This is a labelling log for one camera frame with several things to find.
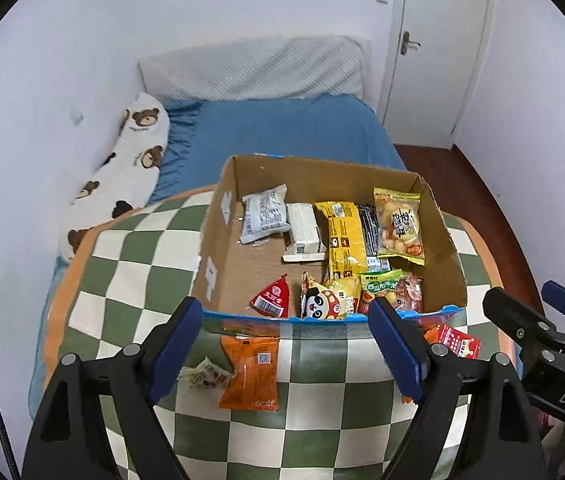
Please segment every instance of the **blue bed sheet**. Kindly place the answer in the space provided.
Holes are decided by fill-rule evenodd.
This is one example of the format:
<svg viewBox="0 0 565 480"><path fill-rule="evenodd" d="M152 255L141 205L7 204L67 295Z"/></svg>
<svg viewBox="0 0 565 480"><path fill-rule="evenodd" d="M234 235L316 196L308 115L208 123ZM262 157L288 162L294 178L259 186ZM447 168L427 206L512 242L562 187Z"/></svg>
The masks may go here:
<svg viewBox="0 0 565 480"><path fill-rule="evenodd" d="M215 184L231 155L267 153L310 156L406 170L374 112L352 95L307 99L165 104L171 128L150 205L183 191ZM29 390L32 418L42 399L46 370L42 345L51 300L68 264L58 257L40 319L34 376Z"/></svg>

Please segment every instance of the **green and white checkered cushion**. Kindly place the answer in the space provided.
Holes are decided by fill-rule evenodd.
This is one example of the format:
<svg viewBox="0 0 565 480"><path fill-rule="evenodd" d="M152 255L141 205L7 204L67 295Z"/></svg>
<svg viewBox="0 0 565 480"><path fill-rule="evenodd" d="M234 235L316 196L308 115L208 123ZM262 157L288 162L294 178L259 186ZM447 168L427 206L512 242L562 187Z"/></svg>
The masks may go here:
<svg viewBox="0 0 565 480"><path fill-rule="evenodd" d="M100 233L67 321L59 355L84 360L142 342L192 286L200 229L213 192L167 200ZM485 268L464 231L445 216L468 285L469 304L453 326L482 341L481 358L499 350L482 311ZM202 331L186 365L205 357L232 369L220 335ZM278 412L221 410L222 390L174 387L155 407L163 430L193 480L377 479L416 410L403 404L373 339L280 340ZM435 478L446 478L464 423L459 400ZM107 434L124 479L138 478L113 401L102 397Z"/></svg>

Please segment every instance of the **door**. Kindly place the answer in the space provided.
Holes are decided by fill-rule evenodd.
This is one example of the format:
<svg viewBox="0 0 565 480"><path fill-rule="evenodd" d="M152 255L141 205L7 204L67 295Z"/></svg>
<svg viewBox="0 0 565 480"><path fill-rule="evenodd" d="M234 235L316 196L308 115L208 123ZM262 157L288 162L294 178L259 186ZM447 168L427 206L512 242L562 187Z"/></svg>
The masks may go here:
<svg viewBox="0 0 565 480"><path fill-rule="evenodd" d="M405 0L384 127L396 144L450 148L488 0Z"/></svg>

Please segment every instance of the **door frame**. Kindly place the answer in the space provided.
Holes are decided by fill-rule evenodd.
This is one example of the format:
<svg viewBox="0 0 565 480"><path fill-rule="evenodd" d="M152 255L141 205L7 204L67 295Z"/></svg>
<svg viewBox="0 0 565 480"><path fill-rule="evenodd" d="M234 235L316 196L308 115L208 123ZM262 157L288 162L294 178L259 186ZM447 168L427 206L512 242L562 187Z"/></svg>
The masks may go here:
<svg viewBox="0 0 565 480"><path fill-rule="evenodd" d="M480 37L480 43L478 45L478 52L475 57L475 63L473 65L473 70L471 72L471 77L469 78L469 85L467 86L467 92L460 105L460 110L458 111L456 122L451 131L451 137L449 138L449 148L453 146L456 140L458 126L462 121L465 112L467 111L467 106L471 96L473 95L473 90L475 89L475 83L480 73L480 67L482 67L483 60L485 59L486 47L489 43L489 36L491 34L491 28L493 25L494 9L497 0L487 0L486 10L485 10L485 24L483 25L482 36ZM385 75L382 80L382 86L380 89L380 99L377 105L376 116L378 121L385 126L387 121L387 115L389 113L389 98L391 96L391 91L393 88L393 76L395 75L395 67L397 66L398 55L400 50L400 38L402 38L403 32L403 18L405 15L405 0L393 0L393 9L391 16L391 29L389 32L389 47L387 48L387 62L385 64Z"/></svg>

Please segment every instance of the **bear print pillow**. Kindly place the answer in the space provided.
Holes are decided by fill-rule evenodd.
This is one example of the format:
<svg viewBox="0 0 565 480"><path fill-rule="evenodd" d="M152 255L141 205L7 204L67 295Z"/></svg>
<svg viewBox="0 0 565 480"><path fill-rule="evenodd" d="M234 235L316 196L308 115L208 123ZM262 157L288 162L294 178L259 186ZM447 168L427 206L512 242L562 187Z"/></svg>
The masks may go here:
<svg viewBox="0 0 565 480"><path fill-rule="evenodd" d="M148 94L138 95L127 108L112 152L61 218L59 252L64 259L74 257L91 227L147 204L158 181L169 127L163 105Z"/></svg>

